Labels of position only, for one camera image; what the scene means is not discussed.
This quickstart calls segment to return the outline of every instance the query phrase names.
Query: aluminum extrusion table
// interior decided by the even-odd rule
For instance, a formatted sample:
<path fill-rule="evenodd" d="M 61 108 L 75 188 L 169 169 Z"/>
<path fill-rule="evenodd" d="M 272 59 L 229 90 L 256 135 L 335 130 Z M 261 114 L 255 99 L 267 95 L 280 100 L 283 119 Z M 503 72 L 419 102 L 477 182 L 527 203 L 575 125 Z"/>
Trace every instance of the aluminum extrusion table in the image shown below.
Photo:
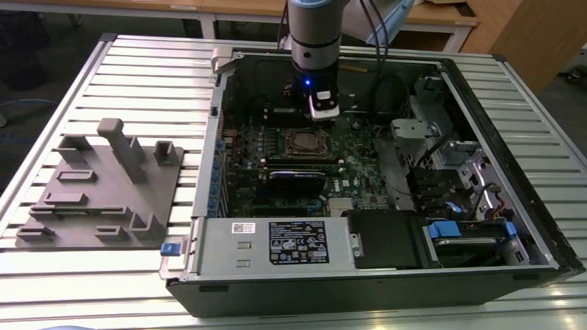
<path fill-rule="evenodd" d="M 24 252 L 17 228 L 53 174 L 60 135 L 93 134 L 103 117 L 121 118 L 140 144 L 161 138 L 187 150 L 167 234 L 185 235 L 213 83 L 217 45 L 273 43 L 107 36 L 0 199 L 0 329 L 77 325 L 96 329 L 584 329 L 587 274 L 547 288 L 524 289 L 483 306 L 269 318 L 197 319 L 165 290 L 156 250 Z M 369 53 L 363 48 L 344 52 Z M 491 56 L 393 51 L 452 58 L 582 259 L 587 259 L 587 161 L 528 92 L 509 64 Z M 92 143 L 107 142 L 91 136 Z M 181 260 L 169 261 L 172 269 Z"/>

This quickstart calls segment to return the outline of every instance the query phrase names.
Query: desk leg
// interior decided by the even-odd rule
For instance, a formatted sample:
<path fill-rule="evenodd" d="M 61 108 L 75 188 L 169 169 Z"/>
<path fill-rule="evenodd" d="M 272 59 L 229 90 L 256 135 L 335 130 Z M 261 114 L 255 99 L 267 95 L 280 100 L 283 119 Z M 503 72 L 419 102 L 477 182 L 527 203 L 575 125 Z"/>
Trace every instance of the desk leg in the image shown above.
<path fill-rule="evenodd" d="M 469 32 L 471 32 L 469 26 L 459 26 L 455 29 L 455 32 L 451 34 L 451 37 L 448 38 L 447 44 L 444 45 L 444 49 L 441 51 L 447 53 L 460 52 L 460 48 L 465 43 Z"/>
<path fill-rule="evenodd" d="M 216 39 L 217 22 L 213 13 L 199 13 L 201 24 L 201 35 L 204 39 Z"/>

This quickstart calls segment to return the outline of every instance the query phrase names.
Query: blue tab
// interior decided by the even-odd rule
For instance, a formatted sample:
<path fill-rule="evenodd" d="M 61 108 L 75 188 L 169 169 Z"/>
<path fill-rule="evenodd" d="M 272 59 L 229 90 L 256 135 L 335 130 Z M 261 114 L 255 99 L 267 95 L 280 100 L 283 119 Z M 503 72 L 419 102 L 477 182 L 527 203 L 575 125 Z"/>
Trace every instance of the blue tab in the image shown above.
<path fill-rule="evenodd" d="M 509 235 L 509 237 L 513 237 L 515 235 L 517 235 L 517 230 L 515 229 L 512 222 L 505 222 L 505 230 L 507 230 L 507 234 Z"/>
<path fill-rule="evenodd" d="M 180 243 L 164 243 L 161 244 L 161 256 L 180 256 L 181 244 Z"/>
<path fill-rule="evenodd" d="M 432 223 L 431 225 L 428 225 L 428 233 L 429 233 L 429 237 L 431 237 L 432 239 L 437 239 L 439 236 L 440 236 L 439 229 L 437 229 L 437 227 L 433 225 L 433 223 Z"/>
<path fill-rule="evenodd" d="M 432 239 L 439 237 L 460 237 L 459 225 L 456 225 L 456 221 L 436 221 L 428 225 L 428 233 Z"/>

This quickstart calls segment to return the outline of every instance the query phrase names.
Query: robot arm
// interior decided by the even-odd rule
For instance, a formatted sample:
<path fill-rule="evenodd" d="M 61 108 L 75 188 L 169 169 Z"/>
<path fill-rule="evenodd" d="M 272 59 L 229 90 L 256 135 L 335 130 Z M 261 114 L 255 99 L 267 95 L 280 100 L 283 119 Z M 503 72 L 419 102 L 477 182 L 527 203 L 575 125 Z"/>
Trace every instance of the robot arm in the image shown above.
<path fill-rule="evenodd" d="M 340 114 L 336 75 L 341 33 L 368 43 L 375 34 L 365 23 L 360 6 L 364 0 L 288 0 L 288 22 L 295 82 L 292 93 L 309 109 L 313 120 L 328 120 Z M 385 45 L 383 29 L 391 41 L 405 20 L 413 0 L 373 0 L 384 18 L 376 25 L 377 40 Z"/>

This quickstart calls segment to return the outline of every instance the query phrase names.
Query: floor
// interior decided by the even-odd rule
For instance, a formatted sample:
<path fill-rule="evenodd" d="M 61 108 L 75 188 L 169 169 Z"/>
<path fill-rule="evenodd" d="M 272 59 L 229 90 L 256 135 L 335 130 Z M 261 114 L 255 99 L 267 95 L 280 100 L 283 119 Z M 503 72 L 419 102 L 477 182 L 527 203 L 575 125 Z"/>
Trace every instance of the floor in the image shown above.
<path fill-rule="evenodd" d="M 60 101 L 84 65 L 87 57 L 103 32 L 152 36 L 184 37 L 197 35 L 197 22 L 173 19 L 147 19 L 136 17 L 83 16 L 83 25 L 72 27 L 64 14 L 45 14 L 45 29 L 51 45 L 37 52 L 48 75 L 48 82 L 31 91 L 16 92 L 0 83 L 0 104 L 7 100 L 43 98 Z M 273 41 L 277 26 L 260 23 L 221 23 L 219 35 L 223 39 Z M 344 44 L 359 45 L 359 41 L 345 38 Z M 583 153 L 587 153 L 587 89 L 570 85 L 563 77 L 556 77 L 539 96 L 571 139 Z M 23 162 L 36 140 L 53 106 L 47 104 L 16 104 L 0 109 L 8 125 L 0 128 L 0 193 Z"/>

